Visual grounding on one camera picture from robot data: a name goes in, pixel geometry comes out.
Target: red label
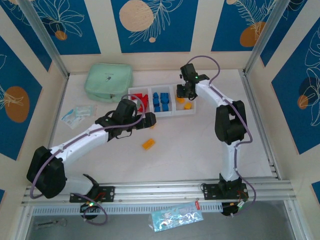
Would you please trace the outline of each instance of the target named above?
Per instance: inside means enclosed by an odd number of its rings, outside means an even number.
[[[197,210],[200,210],[200,206],[199,206],[199,202],[198,201],[195,201],[195,207]]]

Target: mint green bag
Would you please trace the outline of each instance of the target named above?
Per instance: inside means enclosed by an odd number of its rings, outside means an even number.
[[[132,67],[127,64],[95,63],[90,68],[84,89],[89,99],[120,102],[132,86]]]

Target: white tray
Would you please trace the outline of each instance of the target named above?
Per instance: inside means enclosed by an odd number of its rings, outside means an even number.
[[[141,87],[131,87],[128,89],[129,94],[148,94],[149,102],[146,108],[146,112],[152,112],[157,118],[160,117],[171,117],[171,116],[181,116],[181,115],[191,115],[196,113],[196,100],[190,101],[187,98],[184,99],[184,103],[179,103],[176,101],[177,98],[177,85],[155,85],[155,86],[141,86]],[[153,104],[153,95],[158,93],[160,98],[160,93],[169,93],[170,102],[168,104],[169,111],[155,112]],[[191,109],[184,109],[186,103],[191,103]]]

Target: small orange block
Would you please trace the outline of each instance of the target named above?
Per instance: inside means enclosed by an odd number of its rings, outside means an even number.
[[[183,104],[185,102],[185,99],[181,97],[176,97],[176,101],[180,104]]]
[[[155,145],[155,140],[153,140],[152,138],[150,138],[148,141],[146,141],[144,144],[142,144],[142,147],[145,150],[148,150],[149,148],[151,148],[153,145]]]
[[[192,108],[192,104],[190,102],[188,102],[186,105],[184,105],[185,110],[189,110],[191,108]]]

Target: white table surface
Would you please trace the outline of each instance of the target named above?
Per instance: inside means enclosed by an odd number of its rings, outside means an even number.
[[[216,72],[198,71],[209,77]],[[179,84],[182,83],[179,73],[172,70],[137,71],[133,73],[133,86]],[[87,74],[70,76],[59,118],[75,105],[89,104],[97,104],[96,117],[86,118],[73,130],[59,120],[53,146],[82,133],[98,117],[117,107],[117,103],[88,99],[84,90],[86,78]],[[244,177],[272,176],[238,70],[222,70],[214,85],[233,100],[242,100],[246,107],[253,143],[242,146],[240,150],[239,172]],[[215,135],[216,109],[200,97],[196,101],[196,114],[158,118],[154,129],[133,130],[131,137],[112,139],[81,157],[66,172],[89,174],[99,183],[217,179],[222,168],[222,148]],[[146,151],[142,144],[150,138],[156,143]]]

